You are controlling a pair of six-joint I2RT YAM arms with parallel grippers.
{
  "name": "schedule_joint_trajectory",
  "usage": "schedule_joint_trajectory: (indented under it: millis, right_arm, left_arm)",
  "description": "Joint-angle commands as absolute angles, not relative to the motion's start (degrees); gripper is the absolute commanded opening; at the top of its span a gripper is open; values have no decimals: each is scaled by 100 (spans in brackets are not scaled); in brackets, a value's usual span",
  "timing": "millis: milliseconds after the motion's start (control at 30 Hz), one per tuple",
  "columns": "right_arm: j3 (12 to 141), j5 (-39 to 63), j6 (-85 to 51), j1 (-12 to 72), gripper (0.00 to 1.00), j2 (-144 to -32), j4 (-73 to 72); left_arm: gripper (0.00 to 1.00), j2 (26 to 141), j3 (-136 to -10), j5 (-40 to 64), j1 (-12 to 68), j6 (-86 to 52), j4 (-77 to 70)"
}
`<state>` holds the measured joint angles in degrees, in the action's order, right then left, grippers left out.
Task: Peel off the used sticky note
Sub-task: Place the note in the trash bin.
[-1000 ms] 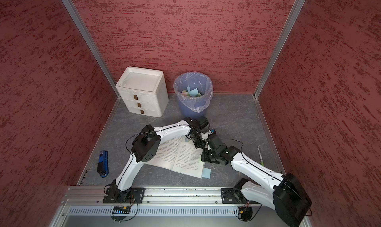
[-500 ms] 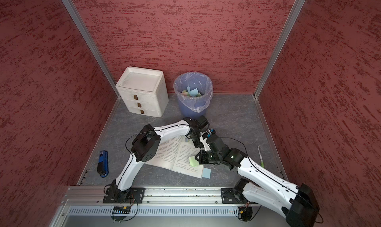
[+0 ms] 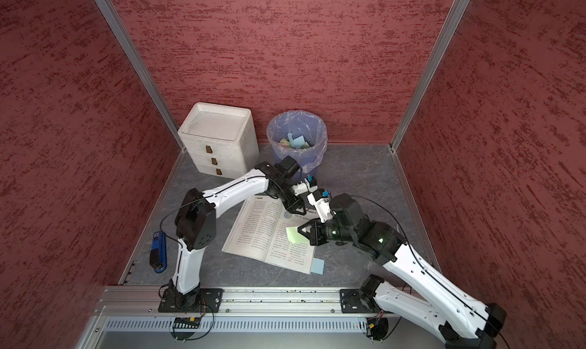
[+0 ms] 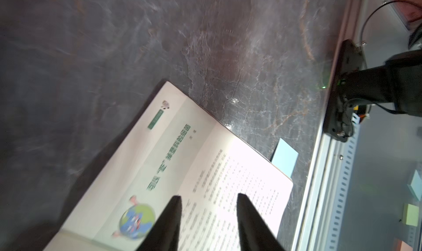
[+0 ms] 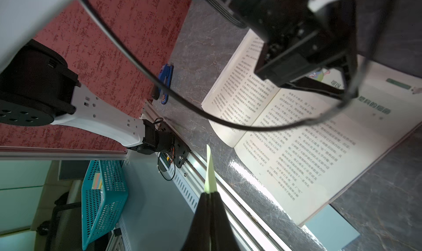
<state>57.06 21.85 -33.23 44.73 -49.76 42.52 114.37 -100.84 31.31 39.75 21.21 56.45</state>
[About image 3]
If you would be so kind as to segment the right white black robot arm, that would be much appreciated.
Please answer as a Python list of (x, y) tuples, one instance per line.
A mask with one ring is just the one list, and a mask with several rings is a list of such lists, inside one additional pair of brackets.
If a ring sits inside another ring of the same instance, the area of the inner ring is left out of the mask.
[(369, 218), (352, 196), (308, 195), (318, 217), (298, 227), (312, 246), (351, 245), (415, 293), (370, 276), (359, 291), (362, 305), (395, 313), (436, 336), (446, 348), (495, 348), (507, 314), (459, 289), (427, 263), (395, 227)]

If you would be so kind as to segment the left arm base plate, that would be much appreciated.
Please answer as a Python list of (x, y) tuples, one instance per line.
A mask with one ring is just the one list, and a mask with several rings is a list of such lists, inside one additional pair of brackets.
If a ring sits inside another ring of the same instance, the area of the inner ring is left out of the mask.
[(191, 313), (191, 312), (213, 312), (218, 313), (222, 298), (223, 289), (200, 288), (198, 292), (182, 294), (173, 287), (167, 287), (161, 297), (158, 312), (161, 313)]

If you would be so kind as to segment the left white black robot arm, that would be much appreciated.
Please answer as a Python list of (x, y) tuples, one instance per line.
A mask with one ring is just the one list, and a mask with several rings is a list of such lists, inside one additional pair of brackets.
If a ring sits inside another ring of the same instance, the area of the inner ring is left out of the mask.
[(189, 190), (175, 217), (178, 258), (175, 273), (166, 293), (174, 306), (184, 307), (199, 298), (200, 269), (204, 251), (216, 236), (217, 219), (233, 206), (250, 197), (265, 194), (282, 202), (294, 215), (307, 213), (302, 195), (317, 189), (317, 179), (308, 176), (297, 181), (301, 170), (290, 156), (277, 164), (262, 162), (220, 187)]

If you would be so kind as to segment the science magazine book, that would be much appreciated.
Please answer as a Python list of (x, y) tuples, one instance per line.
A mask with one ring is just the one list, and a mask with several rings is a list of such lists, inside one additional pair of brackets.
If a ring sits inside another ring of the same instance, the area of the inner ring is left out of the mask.
[(280, 199), (251, 197), (239, 211), (222, 251), (310, 274), (314, 247), (293, 245), (288, 241), (286, 229), (316, 218), (313, 210), (308, 210), (304, 216), (288, 213)]

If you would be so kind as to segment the green sticky note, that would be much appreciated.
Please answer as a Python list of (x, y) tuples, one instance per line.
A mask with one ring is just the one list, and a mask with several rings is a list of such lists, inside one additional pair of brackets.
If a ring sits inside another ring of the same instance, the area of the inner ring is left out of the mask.
[(310, 245), (309, 240), (298, 232), (297, 227), (288, 227), (286, 229), (288, 241), (293, 245)]

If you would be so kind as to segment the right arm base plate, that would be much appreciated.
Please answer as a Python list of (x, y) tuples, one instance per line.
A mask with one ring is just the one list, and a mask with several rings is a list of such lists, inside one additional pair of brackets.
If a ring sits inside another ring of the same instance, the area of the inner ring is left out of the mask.
[(341, 289), (340, 307), (344, 314), (375, 314), (380, 311), (374, 296), (361, 289)]

